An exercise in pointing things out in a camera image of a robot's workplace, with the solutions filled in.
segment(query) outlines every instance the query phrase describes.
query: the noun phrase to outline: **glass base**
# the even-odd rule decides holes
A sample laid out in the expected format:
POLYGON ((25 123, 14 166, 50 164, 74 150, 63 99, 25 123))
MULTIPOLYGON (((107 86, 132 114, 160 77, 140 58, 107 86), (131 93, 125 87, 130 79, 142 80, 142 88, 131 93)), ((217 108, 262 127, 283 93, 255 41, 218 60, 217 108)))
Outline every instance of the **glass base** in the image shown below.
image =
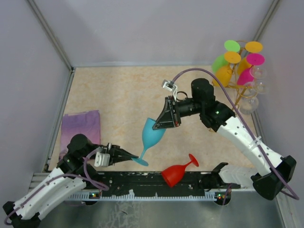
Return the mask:
POLYGON ((148 162, 146 162, 145 160, 140 159, 140 158, 132 158, 132 160, 137 162, 140 165, 143 165, 143 166, 148 166, 149 165, 148 162))

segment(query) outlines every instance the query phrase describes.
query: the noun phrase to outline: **beige floor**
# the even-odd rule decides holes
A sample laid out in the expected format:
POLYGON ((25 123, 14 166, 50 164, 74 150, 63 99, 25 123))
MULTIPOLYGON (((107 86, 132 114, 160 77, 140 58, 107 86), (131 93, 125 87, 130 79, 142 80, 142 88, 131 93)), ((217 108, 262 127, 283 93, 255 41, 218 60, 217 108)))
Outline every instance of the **beige floor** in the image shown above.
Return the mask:
MULTIPOLYGON (((163 109, 164 98, 170 92, 161 87, 164 79, 172 80, 180 71, 193 66, 141 66, 141 67, 90 67, 78 68, 67 100, 65 114, 99 110, 101 115, 101 142, 120 145, 130 153, 140 155, 143 149, 142 129, 147 117, 156 119, 163 109)), ((180 77, 178 89, 191 96, 193 79, 211 77, 193 71, 180 77)), ((236 93, 228 89, 235 100, 236 93)), ((215 88, 217 100, 228 105, 220 88, 215 88)), ((251 116, 244 116, 254 130, 251 116)), ((60 132, 54 148, 50 170, 58 161, 60 132)), ((200 166, 189 166, 189 171, 210 171, 220 162, 253 167, 250 161, 228 140, 210 132, 199 115, 182 118, 182 124, 168 129, 162 140, 144 156, 148 167, 133 161, 118 163, 107 171, 162 171, 174 164, 189 161, 192 153, 200 166)))

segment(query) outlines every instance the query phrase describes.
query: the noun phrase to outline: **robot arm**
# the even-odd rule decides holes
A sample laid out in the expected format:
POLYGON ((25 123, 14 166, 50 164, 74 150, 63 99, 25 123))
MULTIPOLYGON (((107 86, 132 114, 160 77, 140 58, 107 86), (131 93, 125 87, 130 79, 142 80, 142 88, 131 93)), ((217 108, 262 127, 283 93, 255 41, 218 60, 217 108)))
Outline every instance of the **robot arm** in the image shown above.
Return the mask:
MULTIPOLYGON (((172 88, 174 84, 164 81, 164 88, 172 88)), ((225 104, 216 101, 214 87, 208 80, 198 78, 191 83, 192 98, 176 101, 176 95, 165 98, 165 105, 157 118, 153 129, 175 128, 180 126, 181 118, 199 114, 200 120, 207 128, 229 139, 253 163, 255 169, 240 169, 231 165, 223 165, 218 173, 224 183, 236 183, 245 186, 253 185, 255 190, 265 199, 273 200, 284 187, 276 174, 270 169, 265 157, 261 154, 258 145, 266 151, 267 157, 286 182, 289 182, 294 173, 296 161, 293 157, 283 158, 256 138, 254 141, 235 113, 225 104)))
MULTIPOLYGON (((83 159, 93 151, 96 152, 96 167, 107 167, 138 157, 117 145, 93 144, 83 134, 75 135, 67 148, 67 154, 57 167, 35 189, 18 201, 7 202, 3 206, 15 228, 38 227, 40 221, 70 195, 86 187, 95 188, 87 182, 83 159)), ((91 165, 87 165, 86 171, 98 183, 99 174, 91 165)))

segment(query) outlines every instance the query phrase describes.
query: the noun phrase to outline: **cloth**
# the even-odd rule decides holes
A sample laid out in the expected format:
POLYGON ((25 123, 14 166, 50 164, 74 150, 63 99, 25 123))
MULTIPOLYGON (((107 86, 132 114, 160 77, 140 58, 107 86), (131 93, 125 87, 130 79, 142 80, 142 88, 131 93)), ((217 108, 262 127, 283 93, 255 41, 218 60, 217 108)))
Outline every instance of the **cloth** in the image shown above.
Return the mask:
POLYGON ((100 144, 100 114, 98 110, 63 116, 59 159, 62 159, 67 153, 67 145, 76 134, 84 134, 92 143, 100 144))

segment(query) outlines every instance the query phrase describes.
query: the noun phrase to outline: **blue wine glass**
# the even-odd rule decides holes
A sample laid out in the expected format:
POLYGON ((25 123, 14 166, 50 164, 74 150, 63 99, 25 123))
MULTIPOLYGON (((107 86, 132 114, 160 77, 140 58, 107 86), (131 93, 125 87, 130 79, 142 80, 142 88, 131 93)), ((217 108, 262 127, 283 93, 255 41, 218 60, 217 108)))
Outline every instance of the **blue wine glass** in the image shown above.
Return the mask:
POLYGON ((151 118, 147 118, 146 123, 142 130, 142 143, 143 143, 143 151, 139 158, 132 158, 133 161, 137 162, 138 164, 141 164, 143 166, 148 166, 148 162, 143 160, 143 156, 146 153, 147 149, 150 147, 153 147, 156 145, 163 137, 163 134, 165 134, 166 129, 158 129, 153 130, 152 127, 156 121, 151 118))

